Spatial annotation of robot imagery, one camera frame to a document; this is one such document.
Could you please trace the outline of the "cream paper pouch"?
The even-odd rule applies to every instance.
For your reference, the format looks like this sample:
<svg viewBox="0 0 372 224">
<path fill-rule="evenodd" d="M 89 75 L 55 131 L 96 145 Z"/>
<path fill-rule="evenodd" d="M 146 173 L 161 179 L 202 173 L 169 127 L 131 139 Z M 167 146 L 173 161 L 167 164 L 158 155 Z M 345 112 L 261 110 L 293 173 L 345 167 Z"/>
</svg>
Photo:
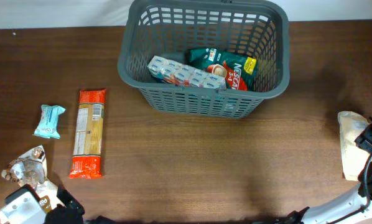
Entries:
<svg viewBox="0 0 372 224">
<path fill-rule="evenodd" d="M 361 173 L 371 154 L 358 148 L 355 139 L 370 123 L 362 115 L 352 111 L 339 112 L 338 123 L 343 175 L 346 180 L 361 181 Z"/>
</svg>

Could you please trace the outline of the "orange spaghetti packet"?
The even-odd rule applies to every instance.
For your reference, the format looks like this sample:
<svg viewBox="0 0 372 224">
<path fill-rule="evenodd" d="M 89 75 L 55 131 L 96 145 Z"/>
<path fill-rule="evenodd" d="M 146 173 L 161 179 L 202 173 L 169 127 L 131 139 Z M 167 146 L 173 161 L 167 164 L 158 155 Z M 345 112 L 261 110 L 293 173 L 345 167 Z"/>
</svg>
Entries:
<svg viewBox="0 0 372 224">
<path fill-rule="evenodd" d="M 106 90 L 81 90 L 69 178 L 101 177 Z"/>
</svg>

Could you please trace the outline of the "green Nescafe coffee bag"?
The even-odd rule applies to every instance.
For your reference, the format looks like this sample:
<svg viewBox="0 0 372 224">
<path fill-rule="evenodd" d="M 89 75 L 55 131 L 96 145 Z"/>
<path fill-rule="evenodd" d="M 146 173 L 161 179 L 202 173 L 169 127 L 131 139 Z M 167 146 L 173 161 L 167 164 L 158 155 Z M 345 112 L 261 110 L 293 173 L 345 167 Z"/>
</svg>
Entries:
<svg viewBox="0 0 372 224">
<path fill-rule="evenodd" d="M 189 50 L 187 62 L 192 67 L 224 77 L 227 88 L 253 91 L 258 61 L 244 55 L 233 54 L 216 48 Z"/>
</svg>

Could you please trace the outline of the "pink blue tissue multipack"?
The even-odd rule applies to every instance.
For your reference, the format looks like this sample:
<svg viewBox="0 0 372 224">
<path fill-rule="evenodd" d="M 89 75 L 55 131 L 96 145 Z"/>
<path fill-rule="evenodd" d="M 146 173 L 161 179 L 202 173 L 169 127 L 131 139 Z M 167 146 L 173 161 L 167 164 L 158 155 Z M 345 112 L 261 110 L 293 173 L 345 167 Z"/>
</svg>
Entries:
<svg viewBox="0 0 372 224">
<path fill-rule="evenodd" d="M 155 79 L 165 83 L 215 90 L 226 89 L 224 77 L 163 57 L 153 56 L 147 69 Z"/>
</svg>

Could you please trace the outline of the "grey plastic basket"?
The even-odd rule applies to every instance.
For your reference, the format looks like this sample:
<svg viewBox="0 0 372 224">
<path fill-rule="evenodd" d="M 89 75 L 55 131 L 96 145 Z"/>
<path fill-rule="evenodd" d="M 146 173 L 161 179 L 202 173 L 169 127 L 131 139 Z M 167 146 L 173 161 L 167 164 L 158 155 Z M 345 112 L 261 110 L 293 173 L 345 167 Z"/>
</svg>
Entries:
<svg viewBox="0 0 372 224">
<path fill-rule="evenodd" d="M 252 89 L 178 86 L 148 70 L 154 56 L 185 63 L 190 49 L 202 47 L 255 58 Z M 129 8 L 118 72 L 159 111 L 243 118 L 286 90 L 289 62 L 289 20 L 273 2 L 137 0 Z"/>
</svg>

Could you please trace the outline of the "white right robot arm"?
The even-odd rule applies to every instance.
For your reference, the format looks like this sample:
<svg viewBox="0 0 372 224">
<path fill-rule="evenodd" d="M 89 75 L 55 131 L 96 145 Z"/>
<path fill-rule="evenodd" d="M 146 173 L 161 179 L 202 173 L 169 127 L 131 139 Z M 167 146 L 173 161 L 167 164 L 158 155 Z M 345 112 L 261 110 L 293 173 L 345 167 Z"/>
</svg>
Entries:
<svg viewBox="0 0 372 224">
<path fill-rule="evenodd" d="M 358 223 L 372 218 L 372 117 L 342 111 L 338 123 L 343 175 L 357 184 L 323 205 L 293 211 L 278 223 Z"/>
</svg>

